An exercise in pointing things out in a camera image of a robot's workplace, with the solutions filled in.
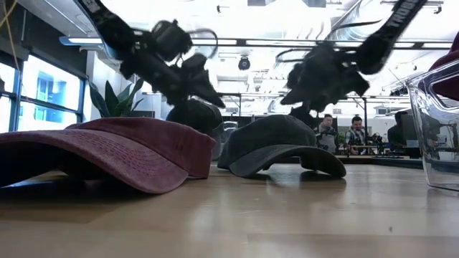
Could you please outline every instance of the baseball cap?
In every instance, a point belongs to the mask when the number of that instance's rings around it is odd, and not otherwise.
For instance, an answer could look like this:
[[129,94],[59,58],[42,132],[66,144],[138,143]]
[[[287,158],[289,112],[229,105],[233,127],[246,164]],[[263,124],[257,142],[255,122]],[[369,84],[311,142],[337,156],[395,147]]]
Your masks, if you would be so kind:
[[270,115],[235,130],[223,146],[218,168],[249,178],[280,158],[299,156],[301,166],[333,177],[346,175],[343,163],[316,147],[316,135],[291,115]]
[[214,140],[153,118],[101,118],[64,130],[0,134],[0,187],[53,170],[83,180],[117,178],[151,194],[207,178]]
[[198,132],[212,137],[216,141],[212,150],[212,160],[219,158],[222,148],[223,118],[218,107],[191,99],[176,105],[169,112],[166,120],[188,125]]
[[[430,68],[433,70],[437,67],[446,65],[449,62],[459,59],[459,32],[453,40],[453,45],[450,51],[444,57],[438,59]],[[443,97],[449,97],[452,100],[459,101],[459,76],[451,77],[449,79],[435,83],[432,86],[435,93],[442,95]]]

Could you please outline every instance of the security camera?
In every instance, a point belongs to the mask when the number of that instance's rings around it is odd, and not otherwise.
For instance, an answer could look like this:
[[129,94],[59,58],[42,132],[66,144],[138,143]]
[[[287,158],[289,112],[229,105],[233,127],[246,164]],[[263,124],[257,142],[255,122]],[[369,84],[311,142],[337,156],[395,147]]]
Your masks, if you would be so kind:
[[239,70],[241,71],[248,70],[250,68],[249,57],[241,57],[241,60],[239,60],[239,64],[237,67],[239,67]]

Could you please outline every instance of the clear plastic bin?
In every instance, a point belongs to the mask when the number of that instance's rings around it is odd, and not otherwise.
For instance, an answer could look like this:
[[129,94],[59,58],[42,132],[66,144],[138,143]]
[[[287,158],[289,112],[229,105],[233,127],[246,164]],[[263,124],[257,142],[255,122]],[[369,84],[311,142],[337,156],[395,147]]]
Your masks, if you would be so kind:
[[459,191],[459,106],[432,86],[457,76],[459,60],[407,81],[427,183],[454,191]]

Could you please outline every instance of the desk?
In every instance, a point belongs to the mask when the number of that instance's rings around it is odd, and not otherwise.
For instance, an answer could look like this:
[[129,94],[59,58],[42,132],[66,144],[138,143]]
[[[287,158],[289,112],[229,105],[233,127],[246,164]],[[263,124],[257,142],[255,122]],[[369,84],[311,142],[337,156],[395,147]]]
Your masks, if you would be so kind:
[[[346,166],[345,179],[275,164],[212,167],[161,196],[58,183],[0,191],[5,258],[459,257],[459,202],[420,170]],[[40,181],[62,179],[60,175]]]

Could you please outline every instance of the window frame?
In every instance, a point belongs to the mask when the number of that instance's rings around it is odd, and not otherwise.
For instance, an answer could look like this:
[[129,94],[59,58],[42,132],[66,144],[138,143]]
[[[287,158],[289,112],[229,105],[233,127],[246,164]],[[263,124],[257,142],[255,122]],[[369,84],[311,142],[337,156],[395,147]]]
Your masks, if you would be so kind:
[[[52,66],[54,66],[54,67],[56,67],[58,69],[61,69],[61,70],[65,71],[65,72],[68,72],[69,74],[71,74],[73,76],[76,76],[80,80],[80,96],[79,96],[79,100],[78,100],[78,109],[73,110],[71,108],[64,107],[64,106],[61,106],[61,105],[57,105],[57,104],[54,104],[54,103],[38,100],[36,98],[30,98],[30,97],[23,96],[21,94],[21,92],[22,92],[22,80],[23,80],[24,73],[23,72],[19,72],[17,70],[17,68],[13,67],[14,68],[13,91],[12,92],[4,92],[2,94],[4,97],[8,97],[11,100],[11,113],[10,113],[10,117],[9,117],[9,131],[10,132],[17,131],[17,129],[19,127],[19,111],[21,109],[21,102],[28,102],[28,103],[31,103],[31,104],[42,106],[44,108],[52,108],[52,109],[55,109],[55,110],[66,112],[66,113],[75,114],[76,117],[77,117],[77,123],[81,123],[82,120],[83,120],[83,104],[84,104],[84,99],[85,99],[85,83],[86,83],[87,79],[86,78],[82,78],[79,75],[76,75],[75,73],[71,72],[69,69],[65,69],[63,67],[57,66],[55,64],[52,64],[51,62],[48,62],[46,59],[41,58],[38,55],[35,55],[35,54],[30,54],[30,55],[33,56],[33,57],[36,57],[37,59],[42,60],[43,62],[46,62],[46,63],[50,64],[50,65],[52,65]],[[19,63],[19,69],[21,71],[24,71],[24,60],[18,59],[18,63]]]

